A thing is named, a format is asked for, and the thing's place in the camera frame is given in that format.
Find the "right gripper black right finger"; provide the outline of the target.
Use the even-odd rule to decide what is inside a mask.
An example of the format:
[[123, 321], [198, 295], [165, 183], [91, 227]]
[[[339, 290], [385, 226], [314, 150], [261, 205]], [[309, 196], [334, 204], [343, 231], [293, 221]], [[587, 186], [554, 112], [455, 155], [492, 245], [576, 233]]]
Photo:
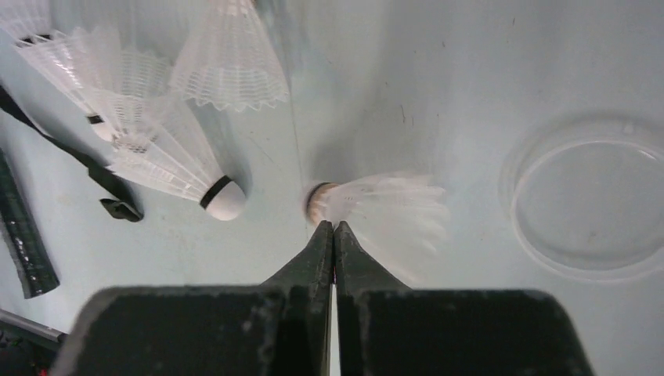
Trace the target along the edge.
[[592, 375], [564, 307], [533, 289], [412, 289], [334, 234], [344, 375]]

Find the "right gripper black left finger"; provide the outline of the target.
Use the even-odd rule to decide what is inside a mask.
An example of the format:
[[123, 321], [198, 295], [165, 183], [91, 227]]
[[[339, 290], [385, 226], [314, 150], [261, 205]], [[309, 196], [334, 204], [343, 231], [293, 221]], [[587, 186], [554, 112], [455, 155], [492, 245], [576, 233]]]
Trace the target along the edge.
[[248, 286], [109, 287], [80, 312], [54, 375], [327, 375], [334, 230]]

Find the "shuttlecock white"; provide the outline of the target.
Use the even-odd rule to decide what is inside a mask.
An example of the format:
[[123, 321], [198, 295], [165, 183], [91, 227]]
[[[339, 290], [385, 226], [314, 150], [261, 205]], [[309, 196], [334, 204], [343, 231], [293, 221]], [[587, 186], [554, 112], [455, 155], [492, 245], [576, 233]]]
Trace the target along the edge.
[[400, 280], [419, 284], [448, 238], [445, 198], [431, 175], [389, 172], [321, 182], [307, 193], [304, 213], [313, 225], [346, 222], [369, 256]]

